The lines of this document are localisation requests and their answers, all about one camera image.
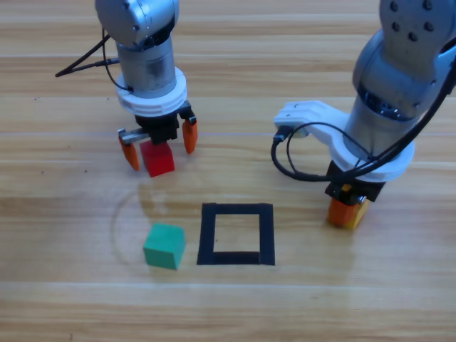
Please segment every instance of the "black cable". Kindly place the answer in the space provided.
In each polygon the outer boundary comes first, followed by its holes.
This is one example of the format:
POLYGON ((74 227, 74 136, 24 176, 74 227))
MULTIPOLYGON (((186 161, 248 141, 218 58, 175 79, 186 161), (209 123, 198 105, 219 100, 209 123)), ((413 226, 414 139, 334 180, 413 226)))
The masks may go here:
POLYGON ((324 126, 331 127, 334 130, 337 130, 338 132, 342 133, 343 136, 345 136, 347 139, 349 139, 353 144, 358 146, 365 154, 367 154, 369 156, 370 159, 373 157, 372 154, 369 153, 369 151, 367 151, 359 142, 357 142, 354 138, 352 138, 349 134, 347 134, 344 130, 340 129, 339 127, 332 125, 330 123, 319 123, 319 122, 307 123, 307 124, 303 124, 303 125, 299 126, 298 128, 296 128, 286 143, 286 155, 288 157, 290 166, 295 173, 298 173, 299 171, 294 167, 294 163, 291 160, 291 153, 290 153, 291 138, 297 131, 299 131, 300 129, 305 128, 307 126, 310 126, 310 125, 324 125, 324 126))
POLYGON ((69 75, 71 73, 77 73, 78 71, 82 71, 82 70, 87 70, 87 69, 90 69, 90 68, 97 68, 97 67, 100 67, 100 66, 105 66, 106 64, 108 64, 109 66, 111 65, 114 65, 114 64, 119 64, 119 58, 108 58, 105 61, 99 61, 99 62, 95 62, 95 63, 92 63, 92 64, 86 64, 84 66, 80 66, 79 68, 74 68, 74 69, 71 69, 70 71, 66 72, 65 74, 63 74, 62 76, 65 76, 65 75, 69 75))
MULTIPOLYGON (((104 41, 104 40, 105 40, 105 29, 104 29, 104 28, 102 28, 102 30, 101 30, 101 36, 103 37, 103 40, 102 40, 102 41, 104 41)), ((123 90, 127 90, 127 91, 133 91, 133 88, 132 88, 132 87, 130 87, 130 86, 128 86, 128 87, 122 87, 120 84, 118 84, 118 83, 114 80, 113 76, 111 75, 111 72, 109 71, 108 64, 106 63, 107 60, 106 60, 106 47, 105 47, 105 43, 103 43, 102 48, 103 48, 103 61, 105 62, 106 72, 108 73, 108 76, 109 76, 109 78, 111 79, 111 81, 112 81, 112 82, 115 84, 115 86, 118 87, 119 89, 123 89, 123 90)))
POLYGON ((445 82, 443 83, 440 92, 438 93, 434 103, 430 106, 428 112, 423 116, 423 119, 415 125, 406 135, 399 139, 396 143, 391 145, 388 149, 383 151, 381 154, 371 158, 368 162, 365 162, 361 166, 355 167, 352 170, 340 172, 337 175, 331 176, 321 176, 321 175, 312 175, 304 172, 299 172, 294 169, 295 172, 288 171, 280 162, 277 160, 276 150, 279 143, 283 142, 287 137, 289 141, 292 139, 293 135, 302 127, 307 125, 313 125, 314 123, 307 123, 299 126, 298 128, 291 128, 289 126, 282 126, 279 128, 279 131, 274 136, 274 142, 271 148, 271 157, 273 163, 276 167, 285 175, 295 179, 301 180, 304 182, 351 182, 357 177, 367 175, 369 172, 377 170, 379 167, 384 166, 389 163, 391 160, 396 158, 416 137, 423 131, 424 127, 432 120, 433 116, 439 110, 443 101, 446 97, 451 94, 452 89, 456 84, 456 58, 450 72, 448 73, 445 82))
POLYGON ((105 45, 106 41, 108 41, 110 38, 109 34, 104 37, 103 36, 103 39, 97 44, 95 45, 94 47, 92 47, 84 56, 80 57, 76 62, 72 63, 71 65, 67 66, 66 68, 64 68, 62 71, 59 71, 57 74, 56 74, 56 77, 61 77, 61 76, 64 76, 64 75, 68 75, 69 73, 72 73, 73 69, 80 65, 82 62, 84 62, 87 58, 89 58, 90 56, 92 56, 99 48, 101 48, 102 46, 105 45))

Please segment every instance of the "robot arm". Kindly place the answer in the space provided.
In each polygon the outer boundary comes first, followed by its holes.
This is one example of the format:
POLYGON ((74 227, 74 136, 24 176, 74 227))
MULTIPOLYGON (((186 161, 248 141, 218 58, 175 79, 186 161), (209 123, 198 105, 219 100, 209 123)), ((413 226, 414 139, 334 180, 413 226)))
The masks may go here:
POLYGON ((359 223, 357 215, 364 213, 365 203, 374 202, 383 185, 407 169, 415 149, 413 138, 432 118, 456 78, 454 0, 381 0, 380 20, 382 29, 356 62, 357 97, 350 115, 308 101, 287 103, 274 119, 279 131, 287 135, 294 131, 300 137, 311 133, 329 147, 333 161, 326 176, 287 172, 275 157, 275 146, 285 137, 276 135, 272 157, 290 177, 330 182, 326 188, 332 197, 329 221, 350 228, 359 223), (358 166, 369 163, 366 168, 358 166))
MULTIPOLYGON (((153 146, 163 146, 176 139, 177 116, 185 120, 185 147, 192 153, 197 121, 187 100, 185 75, 175 67, 171 38, 179 17, 179 0, 95 0, 95 8, 103 30, 116 42, 122 69, 117 82, 120 104, 141 127, 118 131, 129 163, 139 168, 135 141, 150 138, 153 146)), ((142 146, 142 151, 151 149, 142 146)), ((153 159, 152 152, 149 157, 142 153, 144 159, 153 159)))

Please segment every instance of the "wooden table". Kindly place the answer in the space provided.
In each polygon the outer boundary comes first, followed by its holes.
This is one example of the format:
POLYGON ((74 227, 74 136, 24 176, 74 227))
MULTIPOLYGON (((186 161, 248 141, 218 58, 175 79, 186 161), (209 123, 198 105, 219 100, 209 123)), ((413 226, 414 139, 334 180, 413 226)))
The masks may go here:
MULTIPOLYGON (((378 1, 182 0, 199 145, 171 142, 155 179, 123 158, 117 129, 137 126, 105 71, 53 77, 100 40, 93 2, 0 1, 0 341, 456 341, 453 98, 355 234, 325 223, 326 184, 269 155, 285 102, 351 110, 378 1), (276 266, 197 266, 203 202, 274 204, 276 266), (185 229, 179 271, 145 264, 153 222, 185 229)), ((293 151, 326 171, 313 138, 293 151)), ((258 249, 258 221, 220 217, 216 238, 258 249)))

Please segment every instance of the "black square outline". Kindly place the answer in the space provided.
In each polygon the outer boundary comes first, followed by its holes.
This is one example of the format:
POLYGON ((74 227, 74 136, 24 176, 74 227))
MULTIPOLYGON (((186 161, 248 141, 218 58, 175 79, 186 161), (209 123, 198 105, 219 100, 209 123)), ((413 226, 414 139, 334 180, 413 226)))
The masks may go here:
POLYGON ((203 203, 198 265, 275 266, 274 208, 272 204, 203 203), (214 252, 217 215, 259 215, 259 252, 214 252))

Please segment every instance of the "metal cylinder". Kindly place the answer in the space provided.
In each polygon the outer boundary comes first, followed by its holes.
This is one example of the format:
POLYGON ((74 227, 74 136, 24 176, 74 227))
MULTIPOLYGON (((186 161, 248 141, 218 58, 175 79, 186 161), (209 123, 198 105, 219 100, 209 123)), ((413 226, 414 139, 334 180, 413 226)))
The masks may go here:
MULTIPOLYGON (((406 120, 400 114, 397 114, 397 120, 393 119, 392 115, 389 116, 374 112, 358 96, 345 131, 370 154, 379 155, 407 134, 418 122, 418 118, 406 120)), ((368 160, 368 155, 347 137, 344 137, 344 143, 356 157, 368 160)))
POLYGON ((139 98, 159 98, 176 86, 172 39, 147 50, 134 50, 117 44, 125 84, 139 98))

